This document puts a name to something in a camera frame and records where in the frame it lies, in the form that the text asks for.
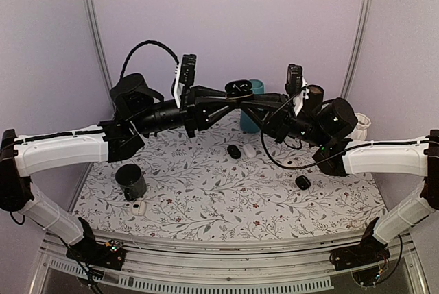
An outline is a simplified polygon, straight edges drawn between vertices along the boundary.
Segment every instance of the black cylinder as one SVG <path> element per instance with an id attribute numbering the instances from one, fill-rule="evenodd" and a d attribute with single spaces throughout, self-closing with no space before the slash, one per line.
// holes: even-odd
<path id="1" fill-rule="evenodd" d="M 136 130 L 143 135 L 172 130 L 184 125 L 174 100 L 154 104 L 149 110 L 135 117 L 132 122 Z"/>
<path id="2" fill-rule="evenodd" d="M 309 89 L 308 99 L 304 101 L 302 110 L 312 116 L 318 111 L 317 107 L 322 105 L 324 90 L 317 85 L 308 85 L 307 88 Z"/>
<path id="3" fill-rule="evenodd" d="M 317 114 L 317 122 L 325 134 L 341 140 L 353 131 L 358 119 L 349 102 L 338 97 Z"/>
<path id="4" fill-rule="evenodd" d="M 146 183 L 142 170 L 135 164 L 123 165 L 116 172 L 116 182 L 122 188 L 128 201 L 141 198 L 146 192 Z"/>

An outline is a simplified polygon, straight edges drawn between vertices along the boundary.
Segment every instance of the table surface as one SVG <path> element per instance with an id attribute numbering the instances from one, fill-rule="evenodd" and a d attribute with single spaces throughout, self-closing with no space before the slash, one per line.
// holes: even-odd
<path id="1" fill-rule="evenodd" d="M 267 138 L 272 155 L 293 166 L 313 162 L 316 148 L 300 151 Z M 295 140 L 287 138 L 294 145 Z M 228 145 L 251 143 L 257 156 L 233 160 Z M 147 182 L 143 216 L 131 214 L 131 203 L 115 182 L 128 163 L 142 168 Z M 302 191 L 299 175 L 311 180 Z M 99 230 L 137 236 L 195 241 L 262 241 L 337 234 L 365 228 L 385 212 L 371 174 L 331 177 L 317 167 L 286 171 L 264 154 L 259 134 L 239 128 L 232 112 L 211 129 L 189 139 L 184 129 L 151 136 L 130 160 L 95 163 L 74 213 Z"/>

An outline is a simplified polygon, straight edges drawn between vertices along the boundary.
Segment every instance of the black cup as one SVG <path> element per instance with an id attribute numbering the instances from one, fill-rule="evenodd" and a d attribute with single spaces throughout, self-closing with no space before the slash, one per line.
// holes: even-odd
<path id="1" fill-rule="evenodd" d="M 142 170 L 135 164 L 123 165 L 116 172 L 116 182 L 121 186 L 123 195 L 128 201 L 141 198 L 146 192 Z"/>

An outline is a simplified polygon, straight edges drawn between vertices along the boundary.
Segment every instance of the gray wall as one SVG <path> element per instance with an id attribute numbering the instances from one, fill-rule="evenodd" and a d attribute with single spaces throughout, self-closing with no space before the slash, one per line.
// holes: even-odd
<path id="1" fill-rule="evenodd" d="M 0 132 L 42 134 L 110 116 L 82 0 L 0 0 L 0 14 Z M 33 180 L 66 208 L 83 169 Z M 17 226 L 3 211 L 0 228 L 0 292 L 24 294 L 43 231 L 30 220 Z"/>
<path id="2" fill-rule="evenodd" d="M 372 119 L 371 139 L 414 138 L 439 128 L 439 0 L 373 0 L 349 100 Z M 419 182 L 378 175 L 389 208 Z M 439 293 L 439 215 L 412 230 L 432 293 Z"/>
<path id="3" fill-rule="evenodd" d="M 218 89 L 259 78 L 283 91 L 289 63 L 309 82 L 337 96 L 346 72 L 361 0 L 95 0 L 109 69 L 115 81 L 129 50 L 145 39 L 180 57 L 196 53 L 196 83 Z M 156 47 L 134 55 L 129 72 L 169 91 L 175 65 Z"/>

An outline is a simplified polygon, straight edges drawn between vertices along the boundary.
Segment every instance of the teal cup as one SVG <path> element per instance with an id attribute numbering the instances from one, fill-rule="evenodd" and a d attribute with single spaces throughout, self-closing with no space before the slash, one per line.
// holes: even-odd
<path id="1" fill-rule="evenodd" d="M 252 83 L 252 91 L 254 94 L 263 94 L 263 82 L 259 79 L 250 79 Z M 247 116 L 244 111 L 241 111 L 241 121 L 239 122 L 241 130 L 246 133 L 257 133 L 259 132 L 259 127 L 252 121 L 252 119 Z"/>

